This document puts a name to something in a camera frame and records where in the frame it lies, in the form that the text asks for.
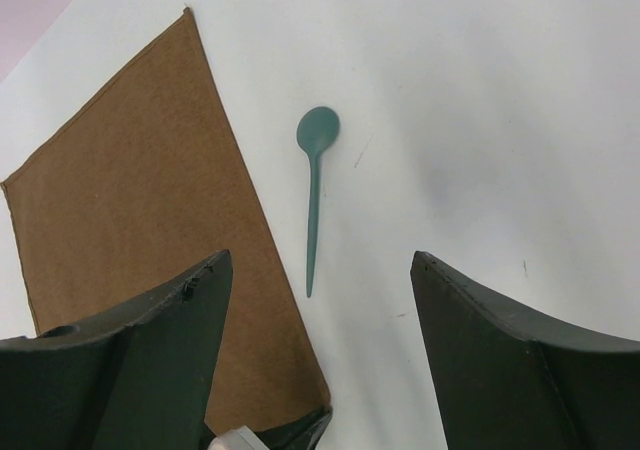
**brown cardboard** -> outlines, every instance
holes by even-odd
[[[228,248],[233,295],[207,422],[264,430],[329,404],[188,9],[3,188],[38,332]]]

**green plastic spoon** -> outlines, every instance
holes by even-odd
[[[318,213],[320,211],[320,156],[340,132],[340,119],[327,107],[309,110],[298,124],[298,145],[309,157],[311,189],[309,190],[309,222],[307,224],[307,297],[311,297],[318,247]]]

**white table surface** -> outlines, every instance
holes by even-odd
[[[446,448],[417,249],[640,339],[640,0],[74,0],[0,84],[0,177],[185,5],[333,393],[319,449]],[[320,104],[342,133],[307,300],[295,129]],[[33,334],[4,205],[0,232],[0,337]]]

